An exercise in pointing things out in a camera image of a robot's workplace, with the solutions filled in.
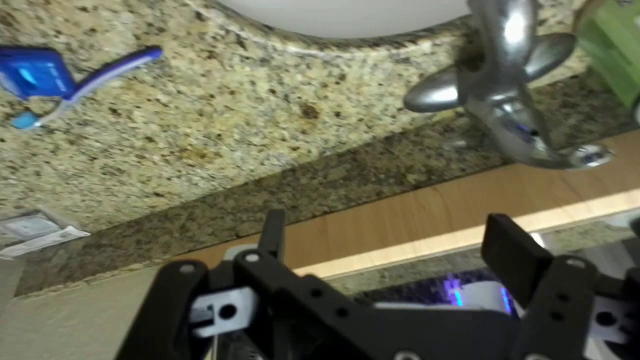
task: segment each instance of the metal fixture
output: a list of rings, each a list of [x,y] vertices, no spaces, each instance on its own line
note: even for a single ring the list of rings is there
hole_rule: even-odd
[[[574,49],[573,34],[537,36],[537,0],[468,0],[484,54],[482,65],[450,65],[419,82],[405,106],[439,112],[464,106],[500,151],[540,168],[595,168],[613,158],[606,146],[556,150],[535,106],[529,82],[561,65]]]

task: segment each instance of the faucet handle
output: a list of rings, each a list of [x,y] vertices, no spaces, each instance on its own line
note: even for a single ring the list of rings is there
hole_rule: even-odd
[[[529,82],[558,68],[576,48],[574,34],[547,34],[537,37],[535,49],[525,65]],[[448,65],[410,88],[405,106],[412,112],[440,112],[461,106],[458,68]]]

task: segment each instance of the screw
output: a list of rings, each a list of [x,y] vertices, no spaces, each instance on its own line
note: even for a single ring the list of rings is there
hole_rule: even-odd
[[[182,273],[192,273],[195,269],[196,269],[196,266],[192,266],[192,264],[181,266],[181,272],[182,272]]]
[[[244,255],[244,259],[247,259],[247,262],[258,262],[261,255],[258,255],[258,253],[248,253],[248,255]]]
[[[394,360],[421,360],[417,352],[398,352]]]

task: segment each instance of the toothbrush handle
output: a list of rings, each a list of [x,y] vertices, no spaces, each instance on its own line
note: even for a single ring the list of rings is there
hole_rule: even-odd
[[[119,78],[120,73],[135,70],[147,61],[159,60],[159,58],[162,58],[162,48],[150,46],[150,48],[143,48],[143,49],[133,51],[125,58],[119,58],[116,61],[103,65],[101,70],[92,71],[90,75],[87,75],[79,83],[79,89],[77,89],[72,102],[79,102],[81,97],[84,97],[92,89],[101,88],[109,79]]]

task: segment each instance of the green object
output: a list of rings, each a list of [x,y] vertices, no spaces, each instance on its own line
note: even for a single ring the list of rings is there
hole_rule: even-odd
[[[640,0],[596,0],[580,17],[579,46],[625,106],[636,109],[640,106]]]

